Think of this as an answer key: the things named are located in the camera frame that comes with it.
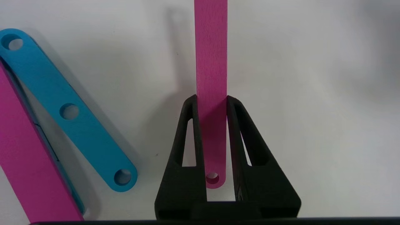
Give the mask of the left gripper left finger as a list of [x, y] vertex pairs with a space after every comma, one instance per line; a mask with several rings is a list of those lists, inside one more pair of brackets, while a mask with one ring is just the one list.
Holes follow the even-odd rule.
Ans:
[[[183, 167], [186, 131], [193, 122], [196, 165]], [[202, 136], [199, 125], [197, 96], [184, 101], [174, 142], [154, 203], [157, 219], [190, 219], [197, 204], [205, 203], [206, 181]]]

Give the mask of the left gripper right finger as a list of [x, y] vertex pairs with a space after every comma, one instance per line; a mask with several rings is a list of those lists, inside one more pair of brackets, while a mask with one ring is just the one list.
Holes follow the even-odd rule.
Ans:
[[248, 111], [228, 96], [226, 112], [236, 202], [257, 209], [262, 218], [296, 218], [301, 199]]

